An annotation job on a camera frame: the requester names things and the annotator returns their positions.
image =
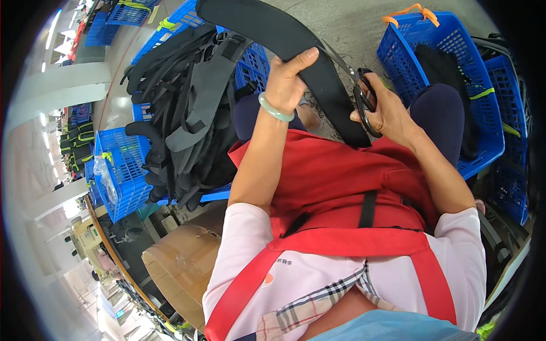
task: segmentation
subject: scissor blade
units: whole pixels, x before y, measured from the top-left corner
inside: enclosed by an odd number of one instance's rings
[[[325,49],[321,49],[323,50],[329,57],[330,59],[332,59],[334,62],[337,63],[337,65],[341,66],[341,68],[349,75],[351,76],[351,78],[353,80],[356,80],[358,79],[358,76],[357,75],[354,75],[353,72],[351,71],[352,68],[343,60],[343,58],[341,58],[340,55],[337,54],[337,52],[330,46],[330,44],[328,44],[326,42],[326,40],[324,39],[321,39],[322,42],[326,45],[326,47],[331,51],[331,52],[328,52],[327,50]]]

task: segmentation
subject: factory floor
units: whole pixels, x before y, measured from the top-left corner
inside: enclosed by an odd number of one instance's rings
[[[124,127],[133,121],[132,103],[127,94],[127,83],[120,85],[124,70],[135,54],[158,27],[185,0],[163,0],[152,22],[142,26],[121,26],[111,46],[107,47],[105,61],[110,63],[112,83],[105,99],[95,102],[94,128],[105,130]],[[313,33],[325,39],[345,61],[354,67],[368,67],[379,75],[383,68],[376,50],[385,31],[381,17],[413,5],[403,0],[265,0],[305,24]],[[459,17],[470,35],[486,37],[498,32],[495,25],[475,0],[433,0],[421,2],[432,11],[451,11]],[[325,124],[320,135],[335,137]],[[189,213],[178,212],[183,221],[201,213],[201,208]]]

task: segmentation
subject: red vest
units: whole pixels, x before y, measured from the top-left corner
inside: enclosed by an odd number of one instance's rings
[[[229,151],[237,167],[247,146],[237,143]],[[372,223],[358,228],[364,193],[370,191],[377,193],[375,213],[367,219]],[[404,205],[402,198],[420,208],[423,217]],[[302,213],[311,217],[297,233],[280,238]],[[330,256],[410,256],[429,315],[456,325],[451,292],[423,232],[427,224],[436,226],[437,221],[423,172],[407,148],[386,137],[369,148],[351,148],[289,129],[281,179],[271,203],[274,240],[220,298],[205,328],[207,339],[225,339],[285,250]]]

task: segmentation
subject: white pillar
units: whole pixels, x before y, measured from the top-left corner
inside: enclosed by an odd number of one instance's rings
[[[76,180],[64,187],[48,193],[27,207],[28,216],[31,219],[42,219],[54,210],[63,207],[69,200],[74,200],[88,192],[87,182],[84,178]]]
[[[7,129],[66,106],[104,99],[112,75],[109,63],[50,68],[21,81],[8,111]]]

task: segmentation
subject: plaid shirt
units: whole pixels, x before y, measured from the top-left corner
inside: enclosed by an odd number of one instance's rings
[[[356,285],[379,309],[403,311],[376,295],[368,276],[368,263],[352,275],[303,296],[281,309],[262,316],[256,329],[257,341],[280,341],[283,334],[309,324],[324,315]]]

